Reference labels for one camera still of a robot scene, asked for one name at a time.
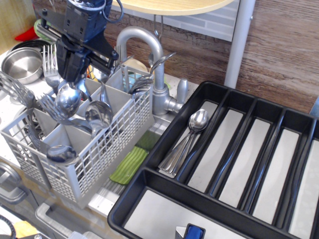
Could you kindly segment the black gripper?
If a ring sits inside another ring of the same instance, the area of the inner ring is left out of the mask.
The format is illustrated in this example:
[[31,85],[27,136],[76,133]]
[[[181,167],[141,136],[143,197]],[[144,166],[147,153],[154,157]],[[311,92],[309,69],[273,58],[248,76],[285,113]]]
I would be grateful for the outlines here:
[[89,64],[111,70],[117,52],[104,37],[110,20],[111,0],[68,0],[64,14],[42,9],[41,26],[57,37],[56,59],[59,75],[67,82],[77,82]]

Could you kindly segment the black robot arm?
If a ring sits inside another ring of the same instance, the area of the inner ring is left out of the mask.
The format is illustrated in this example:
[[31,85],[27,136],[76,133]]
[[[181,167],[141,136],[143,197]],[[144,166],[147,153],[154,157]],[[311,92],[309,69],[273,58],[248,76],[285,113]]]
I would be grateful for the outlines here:
[[93,65],[111,73],[119,55],[107,42],[104,31],[111,22],[110,0],[69,0],[65,14],[42,9],[40,29],[56,42],[59,75],[76,84]]

